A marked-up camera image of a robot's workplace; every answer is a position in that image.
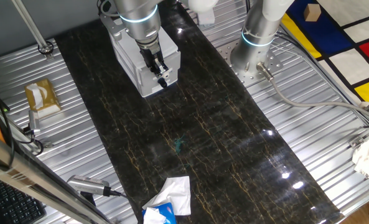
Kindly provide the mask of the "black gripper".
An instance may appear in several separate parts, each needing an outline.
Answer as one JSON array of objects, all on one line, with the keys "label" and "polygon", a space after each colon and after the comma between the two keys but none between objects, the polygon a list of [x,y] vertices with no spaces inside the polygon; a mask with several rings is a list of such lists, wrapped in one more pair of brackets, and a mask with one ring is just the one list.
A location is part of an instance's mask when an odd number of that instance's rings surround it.
[{"label": "black gripper", "polygon": [[165,65],[161,47],[159,45],[140,46],[140,53],[152,74],[153,87],[167,88],[166,79],[169,78],[172,69]]}]

